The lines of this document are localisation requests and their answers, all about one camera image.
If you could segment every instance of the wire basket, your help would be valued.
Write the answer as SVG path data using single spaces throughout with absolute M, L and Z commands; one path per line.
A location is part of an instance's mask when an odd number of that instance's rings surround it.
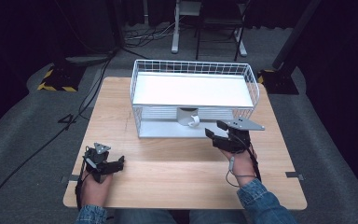
M 139 137 L 205 137 L 217 120 L 250 118 L 259 89 L 247 63 L 136 60 L 131 105 Z M 197 110 L 197 125 L 179 121 Z

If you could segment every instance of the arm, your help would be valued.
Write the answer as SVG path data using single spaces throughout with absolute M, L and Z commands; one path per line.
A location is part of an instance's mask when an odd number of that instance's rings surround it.
M 233 156 L 235 158 L 233 174 L 240 186 L 237 194 L 243 208 L 249 212 L 255 224 L 296 223 L 290 212 L 280 205 L 278 198 L 255 178 L 253 163 L 247 151 L 235 155 L 225 150 L 221 151 L 228 159 Z
M 82 208 L 77 216 L 76 224 L 102 224 L 105 223 L 107 213 L 103 208 L 106 197 L 109 193 L 113 176 L 107 175 L 102 184 L 96 182 L 92 175 L 84 172 L 84 182 L 81 191 Z

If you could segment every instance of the blue sleeve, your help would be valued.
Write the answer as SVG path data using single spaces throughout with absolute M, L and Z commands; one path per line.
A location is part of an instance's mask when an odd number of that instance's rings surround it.
M 280 205 L 278 198 L 258 179 L 240 188 L 237 192 L 243 208 L 257 223 L 297 223 L 290 212 Z
M 77 216 L 76 224 L 104 224 L 106 221 L 106 210 L 96 205 L 83 206 Z

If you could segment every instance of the table top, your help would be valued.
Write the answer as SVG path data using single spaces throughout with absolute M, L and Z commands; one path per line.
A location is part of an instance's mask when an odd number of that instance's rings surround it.
M 138 138 L 131 109 L 129 77 L 103 81 L 73 175 L 79 175 L 86 147 L 110 146 L 108 161 L 125 156 L 124 170 L 114 174 L 106 207 L 166 209 L 242 209 L 238 188 L 226 181 L 227 158 L 209 138 Z M 259 84 L 260 100 L 250 120 L 265 131 L 250 132 L 263 184 L 288 209 L 301 210 L 307 201 L 267 92 Z M 69 181 L 63 203 L 76 207 L 75 181 Z

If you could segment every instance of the hand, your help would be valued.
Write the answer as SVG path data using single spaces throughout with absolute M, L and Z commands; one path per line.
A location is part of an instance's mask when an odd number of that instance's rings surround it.
M 252 152 L 254 152 L 254 155 L 257 158 L 257 155 L 255 154 L 252 145 L 250 146 L 249 149 Z M 228 158 L 228 160 L 230 160 L 231 157 L 234 157 L 234 166 L 232 168 L 232 173 L 236 176 L 240 187 L 246 185 L 247 183 L 255 179 L 254 165 L 252 159 L 250 158 L 249 152 L 247 150 L 238 154 L 230 153 L 225 150 L 220 150 L 220 151 Z
M 98 183 L 87 171 L 83 173 L 83 186 L 81 190 L 81 204 L 93 204 L 103 207 L 109 193 L 113 175 L 107 175 L 103 183 Z

